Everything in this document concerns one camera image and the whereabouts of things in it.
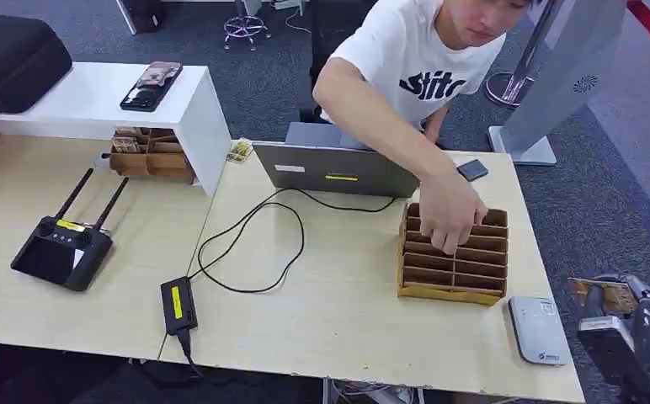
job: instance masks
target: small cardboard box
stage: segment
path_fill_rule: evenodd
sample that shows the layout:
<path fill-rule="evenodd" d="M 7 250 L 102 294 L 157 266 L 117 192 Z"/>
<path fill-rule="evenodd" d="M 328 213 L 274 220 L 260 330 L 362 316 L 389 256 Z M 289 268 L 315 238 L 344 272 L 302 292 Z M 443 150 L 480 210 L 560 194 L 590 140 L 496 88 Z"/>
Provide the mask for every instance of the small cardboard box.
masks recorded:
<path fill-rule="evenodd" d="M 150 130 L 136 136 L 141 153 L 119 153 L 113 147 L 109 168 L 119 175 L 153 175 L 194 182 L 194 169 L 172 131 Z"/>
<path fill-rule="evenodd" d="M 397 295 L 465 301 L 493 306 L 506 296 L 509 229 L 504 210 L 489 210 L 453 256 L 419 232 L 419 204 L 402 213 L 399 230 Z"/>

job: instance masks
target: desk surface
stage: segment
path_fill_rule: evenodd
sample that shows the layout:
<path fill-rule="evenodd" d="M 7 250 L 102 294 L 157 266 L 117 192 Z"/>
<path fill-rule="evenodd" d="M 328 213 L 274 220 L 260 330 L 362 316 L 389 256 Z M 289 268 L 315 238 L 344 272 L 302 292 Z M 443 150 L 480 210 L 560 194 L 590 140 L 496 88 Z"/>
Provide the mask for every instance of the desk surface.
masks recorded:
<path fill-rule="evenodd" d="M 109 124 L 171 128 L 179 123 L 208 67 L 185 66 L 159 108 L 124 111 L 120 102 L 147 65 L 75 62 L 55 87 L 22 114 L 0 114 L 0 121 Z"/>
<path fill-rule="evenodd" d="M 54 215 L 108 141 L 0 139 L 0 343 L 155 359 L 159 285 L 186 274 L 210 199 L 196 187 L 133 178 L 104 228 L 115 245 L 87 292 L 10 269 L 42 216 Z M 94 223 L 120 182 L 95 171 L 66 219 Z"/>
<path fill-rule="evenodd" d="M 551 297 L 509 157 L 451 155 L 457 162 L 479 158 L 491 173 L 477 180 L 475 188 L 490 207 L 509 213 L 509 296 Z M 255 155 L 242 165 L 228 163 L 202 240 L 235 223 L 273 192 Z M 314 194 L 343 206 L 373 208 L 387 202 Z M 301 215 L 305 252 L 285 284 L 267 294 L 241 295 L 204 276 L 194 278 L 200 325 L 191 340 L 197 364 L 583 402 L 572 364 L 535 366 L 520 358 L 506 300 L 485 307 L 397 298 L 396 245 L 403 202 L 378 214 L 363 214 L 329 210 L 296 193 L 285 192 L 276 200 Z M 205 261 L 232 239 L 223 238 L 206 248 Z M 287 210 L 263 209 L 210 273 L 233 287 L 264 287 L 278 278 L 299 246 L 295 217 Z M 195 270 L 192 262 L 190 273 Z M 562 327 L 556 331 L 563 332 Z M 175 338 L 167 338 L 160 359 L 185 361 Z"/>

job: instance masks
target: white shelf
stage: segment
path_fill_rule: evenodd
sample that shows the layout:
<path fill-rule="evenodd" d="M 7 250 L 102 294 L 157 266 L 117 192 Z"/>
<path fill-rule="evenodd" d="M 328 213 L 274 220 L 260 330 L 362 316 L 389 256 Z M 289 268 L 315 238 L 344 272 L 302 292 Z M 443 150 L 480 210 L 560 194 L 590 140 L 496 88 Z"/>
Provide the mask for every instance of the white shelf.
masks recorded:
<path fill-rule="evenodd" d="M 116 126 L 172 129 L 204 191 L 213 196 L 231 134 L 206 66 L 185 66 L 154 112 L 124 111 L 120 102 L 147 65 L 73 64 L 22 114 L 0 114 L 4 135 L 109 139 Z"/>
<path fill-rule="evenodd" d="M 185 66 L 154 112 L 124 111 L 120 102 L 147 65 L 74 63 L 33 108 L 22 114 L 0 114 L 0 121 L 106 124 L 174 128 L 194 96 L 205 66 Z"/>

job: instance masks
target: gray laptop lid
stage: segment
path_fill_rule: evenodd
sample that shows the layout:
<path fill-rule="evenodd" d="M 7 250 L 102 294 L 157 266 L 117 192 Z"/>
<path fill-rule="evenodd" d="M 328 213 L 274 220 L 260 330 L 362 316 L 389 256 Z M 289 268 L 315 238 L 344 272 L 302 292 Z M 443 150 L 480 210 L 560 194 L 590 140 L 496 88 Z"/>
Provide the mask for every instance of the gray laptop lid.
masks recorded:
<path fill-rule="evenodd" d="M 374 152 L 344 147 L 254 141 L 253 150 L 277 188 L 409 198 L 419 181 Z"/>
<path fill-rule="evenodd" d="M 371 150 L 365 143 L 331 124 L 291 122 L 285 144 L 293 146 L 342 147 L 343 149 Z"/>

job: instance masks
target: man's right arm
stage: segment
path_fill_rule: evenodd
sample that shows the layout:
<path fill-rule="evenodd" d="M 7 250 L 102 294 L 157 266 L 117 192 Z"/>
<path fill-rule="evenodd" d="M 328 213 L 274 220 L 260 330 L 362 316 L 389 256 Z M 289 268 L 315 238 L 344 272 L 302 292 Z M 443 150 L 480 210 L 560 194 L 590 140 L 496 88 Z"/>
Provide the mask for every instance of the man's right arm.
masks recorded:
<path fill-rule="evenodd" d="M 355 65 L 331 58 L 313 97 L 340 128 L 419 178 L 421 232 L 434 247 L 453 254 L 466 242 L 486 206 L 451 159 L 403 120 Z"/>
<path fill-rule="evenodd" d="M 312 92 L 315 101 L 340 128 L 421 178 L 454 163 L 404 121 L 357 67 L 330 59 Z"/>

